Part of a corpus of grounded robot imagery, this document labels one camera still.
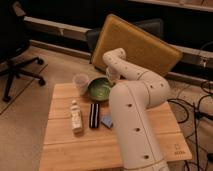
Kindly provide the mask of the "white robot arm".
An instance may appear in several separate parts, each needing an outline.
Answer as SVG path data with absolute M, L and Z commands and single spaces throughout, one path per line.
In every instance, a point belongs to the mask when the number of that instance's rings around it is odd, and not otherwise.
M 122 48 L 103 55 L 109 78 L 114 75 L 126 78 L 117 83 L 109 95 L 124 171 L 170 171 L 147 115 L 149 108 L 167 100 L 170 86 L 159 74 L 125 58 Z

